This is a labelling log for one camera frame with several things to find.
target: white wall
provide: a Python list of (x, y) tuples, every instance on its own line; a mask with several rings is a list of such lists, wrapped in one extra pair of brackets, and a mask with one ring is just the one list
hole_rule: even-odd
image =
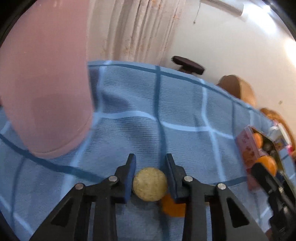
[(199, 0), (187, 0), (162, 65), (177, 69), (170, 58), (179, 55), (204, 66), (201, 77), (209, 82), (229, 74), (242, 77), (253, 87), (258, 107), (280, 112), (296, 134), (296, 42), (274, 12), (271, 18), (252, 2), (243, 3), (237, 16), (202, 1), (193, 24)]

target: blue tablecloth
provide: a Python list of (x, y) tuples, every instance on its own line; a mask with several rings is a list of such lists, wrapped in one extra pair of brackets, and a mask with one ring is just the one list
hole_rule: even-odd
[[(92, 129), (67, 155), (34, 157), (0, 110), (0, 210), (21, 241), (29, 240), (75, 183), (100, 182), (114, 174), (129, 153), (136, 154), (136, 171), (162, 169), (165, 153), (172, 153), (176, 164), (200, 182), (228, 185), (263, 231), (269, 228), (267, 197), (262, 191), (248, 191), (234, 140), (249, 124), (266, 133), (272, 126), (269, 119), (219, 87), (175, 70), (94, 61), (89, 73), (96, 107)], [(287, 152), (281, 157), (296, 183)], [(157, 203), (135, 195), (127, 205), (116, 206), (116, 217), (119, 241), (182, 237), (182, 218), (167, 217)]]

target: curtain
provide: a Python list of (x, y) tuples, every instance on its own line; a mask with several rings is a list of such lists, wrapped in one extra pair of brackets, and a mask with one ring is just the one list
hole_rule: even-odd
[(88, 60), (161, 65), (186, 0), (92, 0)]

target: metal screw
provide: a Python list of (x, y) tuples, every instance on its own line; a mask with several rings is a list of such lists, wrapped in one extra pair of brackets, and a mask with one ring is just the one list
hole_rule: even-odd
[(192, 182), (193, 178), (191, 176), (185, 176), (184, 180), (187, 181), (187, 182)]
[(111, 182), (116, 182), (117, 181), (117, 177), (116, 176), (110, 176), (108, 179)]
[(77, 183), (77, 184), (75, 185), (75, 188), (76, 188), (77, 190), (81, 190), (83, 187), (84, 187), (83, 183)]
[(221, 190), (224, 190), (224, 189), (226, 189), (226, 185), (224, 183), (219, 183), (218, 188)]

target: orange fruit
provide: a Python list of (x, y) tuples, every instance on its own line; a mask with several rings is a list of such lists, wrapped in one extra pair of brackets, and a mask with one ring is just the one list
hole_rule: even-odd
[(263, 166), (269, 171), (272, 176), (275, 176), (277, 173), (276, 161), (271, 156), (262, 156), (257, 159), (256, 162), (260, 162)]
[(185, 217), (186, 204), (176, 204), (170, 194), (161, 199), (162, 211), (171, 217)]
[(256, 146), (258, 149), (262, 148), (263, 145), (263, 138), (260, 133), (254, 133), (253, 138), (255, 140)]

